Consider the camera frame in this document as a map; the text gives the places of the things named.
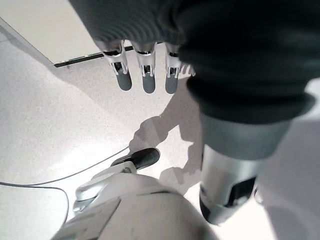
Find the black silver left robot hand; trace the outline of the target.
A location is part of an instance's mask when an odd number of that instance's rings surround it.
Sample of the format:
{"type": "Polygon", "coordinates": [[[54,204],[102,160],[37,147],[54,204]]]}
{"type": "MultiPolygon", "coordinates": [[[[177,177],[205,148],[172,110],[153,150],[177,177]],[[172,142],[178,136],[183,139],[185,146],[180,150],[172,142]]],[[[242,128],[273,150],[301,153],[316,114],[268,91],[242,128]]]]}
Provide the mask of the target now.
{"type": "Polygon", "coordinates": [[[200,208],[211,224],[251,196],[263,162],[292,119],[315,99],[320,75],[317,0],[73,0],[104,52],[118,40],[141,50],[176,45],[195,71],[187,88],[200,109],[203,155],[200,208]]]}

